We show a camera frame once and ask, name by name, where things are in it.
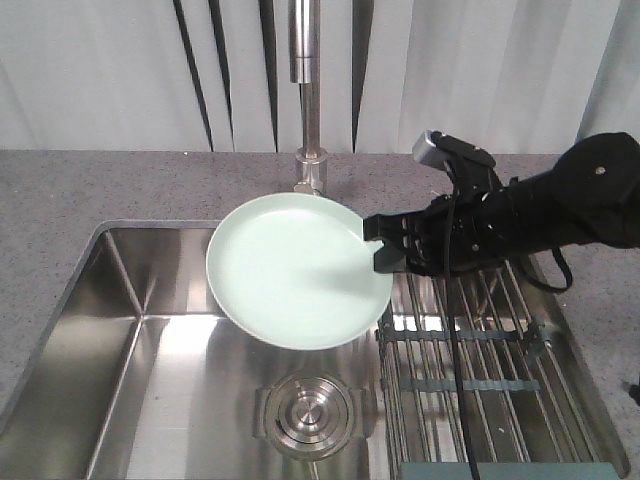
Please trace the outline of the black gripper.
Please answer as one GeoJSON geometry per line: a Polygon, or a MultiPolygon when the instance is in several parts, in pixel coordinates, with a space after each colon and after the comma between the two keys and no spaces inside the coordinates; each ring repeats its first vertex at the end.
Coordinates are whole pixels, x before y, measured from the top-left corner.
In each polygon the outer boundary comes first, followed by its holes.
{"type": "Polygon", "coordinates": [[[423,210],[369,216],[362,230],[365,241],[382,241],[377,273],[454,276],[493,267],[510,257],[510,194],[499,189],[471,203],[443,195],[423,210]]]}

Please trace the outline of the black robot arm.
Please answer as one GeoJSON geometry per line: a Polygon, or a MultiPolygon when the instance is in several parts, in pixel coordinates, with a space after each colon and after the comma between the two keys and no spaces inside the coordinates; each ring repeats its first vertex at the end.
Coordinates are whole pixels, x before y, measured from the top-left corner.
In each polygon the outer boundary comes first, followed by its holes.
{"type": "Polygon", "coordinates": [[[454,190],[422,210],[364,219],[364,239],[383,244],[378,273],[459,275],[571,244],[639,245],[639,144],[625,132],[583,139],[550,170],[509,184],[488,152],[440,131],[423,133],[414,157],[454,190]]]}

